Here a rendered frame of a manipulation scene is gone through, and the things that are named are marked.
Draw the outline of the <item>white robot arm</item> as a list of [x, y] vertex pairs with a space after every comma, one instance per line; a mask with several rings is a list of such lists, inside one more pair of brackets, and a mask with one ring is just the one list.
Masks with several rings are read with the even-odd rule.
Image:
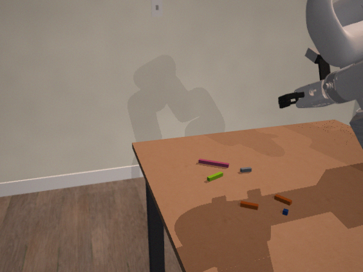
[[320, 80], [329, 74], [323, 89], [340, 104], [357, 100], [363, 116], [363, 0], [307, 0], [306, 25], [316, 48], [305, 57], [319, 65]]

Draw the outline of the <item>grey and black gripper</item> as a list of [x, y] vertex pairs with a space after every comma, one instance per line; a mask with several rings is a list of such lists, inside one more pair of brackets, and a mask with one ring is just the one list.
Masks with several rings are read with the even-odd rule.
[[[296, 89], [294, 91], [295, 93], [280, 96], [278, 98], [279, 108], [282, 109], [291, 104], [296, 104], [296, 107], [298, 108], [325, 107], [331, 104], [339, 104], [334, 102], [328, 96], [326, 90], [323, 89], [323, 84], [325, 84], [328, 75], [324, 80]], [[291, 102], [291, 99], [295, 99], [295, 101]]]

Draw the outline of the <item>orange rod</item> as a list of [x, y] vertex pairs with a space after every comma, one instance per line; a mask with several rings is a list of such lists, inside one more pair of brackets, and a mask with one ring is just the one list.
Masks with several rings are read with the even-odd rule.
[[259, 204], [249, 203], [249, 202], [245, 202], [245, 201], [241, 201], [241, 203], [240, 203], [240, 207], [249, 208], [249, 209], [253, 209], [253, 210], [257, 210], [258, 205]]
[[280, 202], [282, 202], [284, 204], [287, 204], [289, 206], [292, 204], [292, 200], [287, 199], [287, 198], [285, 198], [283, 196], [280, 196], [280, 195], [277, 195], [277, 194], [274, 196], [274, 199], [277, 200], [277, 201], [280, 201]]

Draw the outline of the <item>grey rod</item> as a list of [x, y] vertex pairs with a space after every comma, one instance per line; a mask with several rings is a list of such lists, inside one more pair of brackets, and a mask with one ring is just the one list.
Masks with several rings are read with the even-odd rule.
[[252, 168], [251, 167], [243, 167], [243, 168], [240, 168], [240, 171], [241, 172], [251, 172]]

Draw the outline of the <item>dark pink rod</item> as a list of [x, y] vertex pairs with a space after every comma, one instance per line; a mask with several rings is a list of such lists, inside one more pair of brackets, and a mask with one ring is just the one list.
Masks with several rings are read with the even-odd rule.
[[207, 165], [214, 165], [219, 167], [229, 167], [229, 163], [219, 162], [219, 161], [211, 161], [207, 159], [199, 159], [198, 163], [203, 163]]

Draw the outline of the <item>lime green rod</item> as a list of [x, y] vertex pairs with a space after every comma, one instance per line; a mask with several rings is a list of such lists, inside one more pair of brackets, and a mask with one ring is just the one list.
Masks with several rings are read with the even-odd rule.
[[223, 176], [223, 173], [222, 172], [218, 172], [216, 174], [213, 174], [211, 176], [208, 176], [207, 177], [207, 181], [212, 181], [212, 180], [215, 180], [215, 179], [217, 179], [219, 177], [222, 177], [222, 176]]

